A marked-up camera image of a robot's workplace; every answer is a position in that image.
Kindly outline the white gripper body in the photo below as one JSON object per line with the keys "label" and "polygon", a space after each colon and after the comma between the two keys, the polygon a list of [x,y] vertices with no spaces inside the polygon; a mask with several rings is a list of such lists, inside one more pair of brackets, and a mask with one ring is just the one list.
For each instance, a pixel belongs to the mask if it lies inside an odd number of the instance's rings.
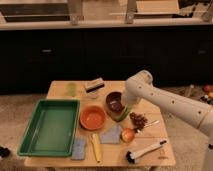
{"label": "white gripper body", "polygon": [[121,95],[121,103],[123,106],[132,107],[140,102],[140,98],[124,90]]}

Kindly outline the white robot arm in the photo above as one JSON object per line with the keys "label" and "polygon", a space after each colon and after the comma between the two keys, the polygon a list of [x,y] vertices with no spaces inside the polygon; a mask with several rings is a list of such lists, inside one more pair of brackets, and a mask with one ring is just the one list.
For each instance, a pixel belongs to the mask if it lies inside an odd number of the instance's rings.
{"label": "white robot arm", "polygon": [[213,105],[156,88],[153,77],[142,70],[125,81],[121,96],[124,106],[134,106],[141,99],[167,110],[209,137],[202,171],[213,171]]}

